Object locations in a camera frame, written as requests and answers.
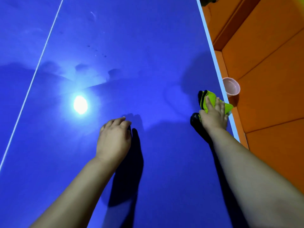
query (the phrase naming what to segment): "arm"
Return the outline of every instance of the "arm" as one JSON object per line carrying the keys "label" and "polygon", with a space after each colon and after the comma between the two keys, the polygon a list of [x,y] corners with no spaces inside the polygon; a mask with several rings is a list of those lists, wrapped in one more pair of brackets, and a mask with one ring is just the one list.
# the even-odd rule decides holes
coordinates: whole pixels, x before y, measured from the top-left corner
{"label": "arm", "polygon": [[129,125],[131,122],[123,117],[111,120],[101,128],[96,157],[85,165],[31,228],[87,227],[102,191],[130,149]]}
{"label": "arm", "polygon": [[227,182],[251,227],[303,227],[304,196],[283,176],[236,141],[227,131],[225,105],[206,99],[202,124],[211,137]]}

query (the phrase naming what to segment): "person's right arm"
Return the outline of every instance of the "person's right arm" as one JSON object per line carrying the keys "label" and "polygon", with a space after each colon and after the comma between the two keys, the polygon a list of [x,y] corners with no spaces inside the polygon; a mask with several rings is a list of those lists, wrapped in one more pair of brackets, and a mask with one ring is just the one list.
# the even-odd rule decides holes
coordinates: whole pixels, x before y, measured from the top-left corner
{"label": "person's right arm", "polygon": [[304,227],[304,196],[283,176],[235,140],[227,131],[225,105],[216,100],[201,110],[215,152],[250,227]]}

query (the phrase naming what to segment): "green cloth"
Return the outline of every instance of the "green cloth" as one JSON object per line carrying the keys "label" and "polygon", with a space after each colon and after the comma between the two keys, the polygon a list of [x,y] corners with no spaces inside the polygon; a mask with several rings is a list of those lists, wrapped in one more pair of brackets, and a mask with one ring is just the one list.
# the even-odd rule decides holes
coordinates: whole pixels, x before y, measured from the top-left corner
{"label": "green cloth", "polygon": [[[215,107],[216,95],[207,90],[199,92],[200,107],[201,107],[201,109],[206,111],[206,113],[208,113],[208,108],[207,108],[206,101],[205,101],[206,96],[209,97],[211,104],[213,105],[213,107]],[[229,103],[225,103],[225,114],[229,113],[232,110],[232,108],[233,108],[233,105],[231,105]]]}

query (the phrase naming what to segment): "blue table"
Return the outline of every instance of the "blue table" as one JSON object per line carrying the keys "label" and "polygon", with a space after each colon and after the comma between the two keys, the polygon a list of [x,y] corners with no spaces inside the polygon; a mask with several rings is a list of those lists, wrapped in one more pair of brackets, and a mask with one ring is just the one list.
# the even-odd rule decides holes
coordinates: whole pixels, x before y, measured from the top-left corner
{"label": "blue table", "polygon": [[[231,227],[189,123],[199,90],[228,102],[199,0],[0,0],[0,12],[0,227],[29,226],[122,115],[144,163],[134,227]],[[238,139],[232,115],[228,131]],[[130,210],[134,197],[108,207],[112,181],[89,227]]]}

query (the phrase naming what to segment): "white line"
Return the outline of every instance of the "white line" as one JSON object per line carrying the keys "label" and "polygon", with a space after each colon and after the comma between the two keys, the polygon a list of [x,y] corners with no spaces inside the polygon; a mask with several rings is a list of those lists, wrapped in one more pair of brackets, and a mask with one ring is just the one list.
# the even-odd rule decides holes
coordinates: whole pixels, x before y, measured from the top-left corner
{"label": "white line", "polygon": [[1,169],[2,169],[2,166],[3,166],[4,160],[5,160],[5,157],[6,157],[7,151],[8,151],[8,150],[9,150],[9,148],[10,148],[9,146],[11,145],[11,142],[12,142],[12,139],[13,139],[13,136],[14,136],[14,133],[15,133],[15,130],[16,130],[17,124],[18,124],[18,122],[19,122],[19,119],[20,119],[21,113],[22,113],[22,111],[23,111],[23,108],[24,108],[24,105],[25,105],[26,99],[27,99],[27,97],[28,97],[29,91],[30,91],[30,89],[31,89],[31,87],[32,87],[32,84],[33,84],[34,78],[35,78],[35,76],[36,76],[36,73],[37,73],[38,67],[39,67],[39,65],[40,65],[40,62],[41,62],[42,56],[43,56],[44,51],[45,51],[45,48],[47,47],[47,43],[48,43],[49,38],[50,38],[50,36],[51,36],[52,30],[53,30],[53,27],[54,27],[54,25],[55,25],[56,19],[57,19],[57,17],[58,17],[58,14],[59,14],[60,8],[61,8],[61,6],[62,6],[62,3],[63,3],[63,0],[61,0],[61,2],[60,2],[59,8],[58,8],[57,13],[56,13],[56,15],[55,15],[55,19],[54,19],[53,24],[52,24],[52,26],[51,26],[51,29],[50,29],[49,35],[48,35],[47,40],[46,40],[46,42],[45,42],[45,44],[44,44],[44,47],[43,47],[42,53],[41,53],[41,55],[40,55],[40,58],[39,58],[38,64],[37,64],[37,66],[36,66],[36,69],[35,69],[34,75],[33,75],[33,77],[32,77],[31,83],[29,84],[29,87],[28,87],[27,93],[26,93],[26,95],[25,95],[25,99],[24,99],[23,104],[22,104],[22,106],[21,106],[21,110],[20,110],[20,112],[19,112],[19,115],[18,115],[17,121],[16,121],[16,123],[15,123],[14,129],[13,129],[13,132],[12,132],[12,134],[11,134],[11,137],[10,137],[9,143],[7,144],[6,150],[5,150],[4,155],[3,155],[3,158],[2,158],[2,161],[1,161],[1,164],[0,164],[0,171],[1,171]]}
{"label": "white line", "polygon": [[[199,12],[201,14],[201,18],[202,18],[202,21],[203,21],[205,33],[206,33],[206,36],[207,36],[207,41],[208,41],[209,48],[210,48],[210,51],[211,51],[211,55],[212,55],[212,58],[213,58],[213,62],[214,62],[217,78],[218,78],[218,81],[219,81],[219,86],[221,87],[221,91],[222,91],[222,95],[223,95],[223,98],[224,98],[224,102],[228,103],[229,100],[228,100],[228,97],[227,97],[227,94],[226,94],[226,90],[225,90],[225,87],[224,87],[222,75],[221,75],[221,72],[219,70],[219,66],[218,66],[218,63],[217,63],[216,56],[215,56],[215,52],[214,52],[214,48],[213,48],[213,45],[212,45],[211,37],[210,37],[209,30],[208,30],[208,27],[207,27],[206,19],[205,19],[205,16],[203,14],[203,9],[201,7],[200,1],[199,0],[196,0],[196,1],[197,1],[197,5],[199,6],[199,10],[200,10]],[[232,129],[232,133],[233,133],[234,138],[236,140],[240,141],[239,134],[237,133],[238,132],[237,131],[237,127],[235,125],[235,122],[234,122],[232,114],[229,115],[229,121],[230,121],[230,125],[231,125],[231,129]]]}

